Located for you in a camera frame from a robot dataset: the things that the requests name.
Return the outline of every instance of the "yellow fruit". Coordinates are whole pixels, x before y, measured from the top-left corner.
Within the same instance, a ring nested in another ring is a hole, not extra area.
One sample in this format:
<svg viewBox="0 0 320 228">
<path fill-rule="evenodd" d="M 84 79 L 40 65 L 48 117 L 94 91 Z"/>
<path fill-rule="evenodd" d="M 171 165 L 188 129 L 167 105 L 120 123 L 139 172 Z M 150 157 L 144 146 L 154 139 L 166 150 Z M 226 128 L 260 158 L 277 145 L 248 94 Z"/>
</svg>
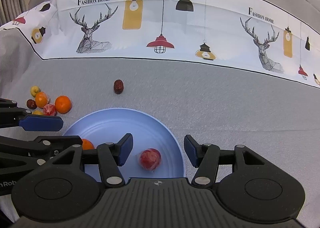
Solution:
<svg viewBox="0 0 320 228">
<path fill-rule="evenodd" d="M 33 115 L 43 115 L 43 112 L 40 112 L 39 110 L 35 110 L 32 114 Z"/>
<path fill-rule="evenodd" d="M 38 86 L 33 86 L 31 89 L 30 89 L 30 94 L 31 96 L 33 97 L 36 97 L 36 94 L 40 92 L 40 88 Z"/>
</svg>

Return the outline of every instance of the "compass symbol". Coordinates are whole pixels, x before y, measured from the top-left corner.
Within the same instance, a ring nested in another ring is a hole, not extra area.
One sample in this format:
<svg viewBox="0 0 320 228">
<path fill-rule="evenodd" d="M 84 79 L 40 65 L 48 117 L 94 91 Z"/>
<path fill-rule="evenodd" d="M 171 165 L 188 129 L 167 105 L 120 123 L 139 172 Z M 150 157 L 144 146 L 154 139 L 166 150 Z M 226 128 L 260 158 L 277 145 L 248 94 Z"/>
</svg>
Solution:
<svg viewBox="0 0 320 228">
<path fill-rule="evenodd" d="M 160 181 L 160 180 L 157 180 L 156 182 L 153 182 L 153 184 L 155 184 L 155 185 L 157 185 L 157 186 L 160 186 L 160 185 L 162 185 L 162 184 L 163 184 L 163 182 L 162 182 L 162 181 Z"/>
</svg>

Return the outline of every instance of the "pendant lamp illustration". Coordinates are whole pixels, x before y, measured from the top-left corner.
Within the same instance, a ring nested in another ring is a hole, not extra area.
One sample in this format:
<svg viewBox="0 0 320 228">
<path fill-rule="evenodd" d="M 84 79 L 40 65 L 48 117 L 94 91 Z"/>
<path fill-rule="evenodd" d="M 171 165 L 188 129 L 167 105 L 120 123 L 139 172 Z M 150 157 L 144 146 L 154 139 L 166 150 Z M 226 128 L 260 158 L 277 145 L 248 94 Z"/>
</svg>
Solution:
<svg viewBox="0 0 320 228">
<path fill-rule="evenodd" d="M 31 31 L 31 39 L 33 40 L 34 44 L 39 44 L 42 42 L 42 37 L 45 34 L 45 27 L 41 28 L 34 28 Z"/>
<path fill-rule="evenodd" d="M 292 33 L 289 26 L 283 31 L 283 54 L 292 58 Z"/>
<path fill-rule="evenodd" d="M 40 10 L 39 12 L 45 12 L 48 11 L 50 9 L 50 3 L 45 4 Z"/>
<path fill-rule="evenodd" d="M 308 74 L 307 74 L 306 72 L 304 72 L 304 70 L 303 70 L 303 68 L 302 68 L 301 65 L 300 65 L 300 67 L 299 67 L 298 73 L 299 73 L 300 75 L 302 75 L 302 77 L 303 77 L 304 80 L 307 80 Z"/>
<path fill-rule="evenodd" d="M 142 22 L 142 7 L 142 0 L 126 0 L 122 23 L 123 30 L 140 29 Z"/>
<path fill-rule="evenodd" d="M 315 73 L 313 73 L 313 77 L 315 78 L 315 83 L 320 86 L 320 81 L 316 77 Z"/>
<path fill-rule="evenodd" d="M 203 59 L 214 60 L 217 57 L 211 52 L 210 47 L 206 44 L 206 7 L 207 7 L 207 0 L 204 3 L 204 40 L 203 44 L 200 45 L 200 50 L 196 51 L 196 56 Z"/>
<path fill-rule="evenodd" d="M 193 4 L 190 0 L 179 0 L 176 5 L 176 10 L 193 12 Z"/>
<path fill-rule="evenodd" d="M 200 45 L 200 50 L 197 50 L 196 56 L 203 59 L 216 59 L 216 56 L 210 51 L 210 47 L 205 43 Z"/>
<path fill-rule="evenodd" d="M 26 23 L 24 16 L 12 20 L 12 25 L 19 25 L 20 23 L 22 24 Z"/>
<path fill-rule="evenodd" d="M 162 22 L 161 22 L 161 34 L 156 38 L 155 41 L 148 43 L 147 47 L 154 47 L 155 53 L 165 53 L 166 48 L 174 49 L 174 45 L 167 41 L 162 35 L 163 30 L 163 13 L 164 13 L 164 0 L 162 4 Z"/>
<path fill-rule="evenodd" d="M 309 36 L 307 37 L 307 41 L 306 41 L 305 48 L 306 48 L 307 50 L 310 50 Z"/>
</svg>

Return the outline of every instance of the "gray tablecloth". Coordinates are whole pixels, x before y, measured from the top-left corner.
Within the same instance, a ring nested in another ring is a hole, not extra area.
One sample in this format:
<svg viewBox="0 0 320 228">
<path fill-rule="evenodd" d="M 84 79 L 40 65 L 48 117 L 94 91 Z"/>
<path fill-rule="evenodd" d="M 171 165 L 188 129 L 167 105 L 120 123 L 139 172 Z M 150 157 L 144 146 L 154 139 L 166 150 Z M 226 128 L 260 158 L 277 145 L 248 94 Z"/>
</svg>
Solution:
<svg viewBox="0 0 320 228">
<path fill-rule="evenodd" d="M 34 6 L 45 0 L 31 0 Z M 319 0 L 268 0 L 320 30 Z M 0 31 L 0 97 L 24 107 L 33 85 L 73 102 L 62 134 L 73 122 L 93 111 L 129 107 L 162 121 L 183 148 L 191 134 L 199 143 L 221 149 L 244 144 L 303 185 L 306 201 L 298 220 L 310 228 L 320 226 L 319 90 L 288 80 L 238 69 L 178 61 L 121 58 L 41 60 L 18 30 Z M 124 81 L 121 96 L 113 82 Z M 3 129 L 0 135 L 32 140 L 52 133 Z M 185 157 L 187 177 L 195 169 Z M 231 173 L 222 167 L 218 180 Z M 0 207 L 10 218 L 10 197 Z"/>
</svg>

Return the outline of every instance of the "deer head illustration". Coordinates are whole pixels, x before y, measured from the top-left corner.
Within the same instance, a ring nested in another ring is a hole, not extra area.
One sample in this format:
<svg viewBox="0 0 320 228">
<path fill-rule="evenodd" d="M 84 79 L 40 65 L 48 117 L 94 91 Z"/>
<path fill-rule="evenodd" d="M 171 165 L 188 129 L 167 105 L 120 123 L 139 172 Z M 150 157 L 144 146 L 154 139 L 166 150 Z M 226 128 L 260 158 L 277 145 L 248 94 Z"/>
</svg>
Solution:
<svg viewBox="0 0 320 228">
<path fill-rule="evenodd" d="M 276 72 L 276 73 L 283 73 L 283 67 L 280 63 L 278 62 L 274 62 L 273 60 L 271 60 L 270 58 L 268 58 L 267 53 L 266 53 L 266 49 L 268 49 L 270 47 L 270 42 L 275 42 L 278 39 L 279 33 L 276 36 L 276 32 L 273 29 L 273 26 L 271 26 L 272 30 L 273 30 L 273 35 L 270 38 L 269 32 L 268 32 L 268 38 L 264 40 L 264 43 L 262 44 L 259 40 L 258 40 L 258 36 L 254 33 L 254 27 L 252 28 L 252 31 L 250 31 L 250 28 L 248 27 L 248 21 L 251 19 L 252 17 L 250 17 L 248 20 L 245 21 L 245 23 L 243 24 L 242 19 L 240 17 L 240 21 L 242 24 L 242 27 L 244 28 L 244 30 L 253 38 L 253 42 L 255 45 L 258 46 L 259 48 L 259 59 L 260 62 L 262 64 L 262 67 L 268 71 L 272 71 L 272 72 Z"/>
<path fill-rule="evenodd" d="M 96 53 L 96 52 L 103 52 L 105 50 L 108 50 L 111 48 L 111 43 L 110 42 L 99 42 L 99 41 L 94 41 L 92 40 L 92 34 L 94 31 L 96 31 L 100 27 L 100 23 L 108 20 L 115 14 L 117 11 L 118 7 L 111 13 L 111 8 L 105 3 L 105 5 L 108 7 L 108 14 L 106 14 L 104 17 L 102 17 L 102 13 L 100 13 L 100 18 L 94 23 L 94 25 L 89 28 L 87 26 L 87 23 L 84 21 L 84 15 L 82 18 L 82 21 L 78 19 L 78 12 L 80 8 L 76 11 L 75 13 L 75 18 L 72 17 L 70 13 L 71 19 L 78 25 L 82 26 L 81 31 L 84 32 L 84 36 L 79 44 L 79 47 L 77 49 L 77 53 Z"/>
</svg>

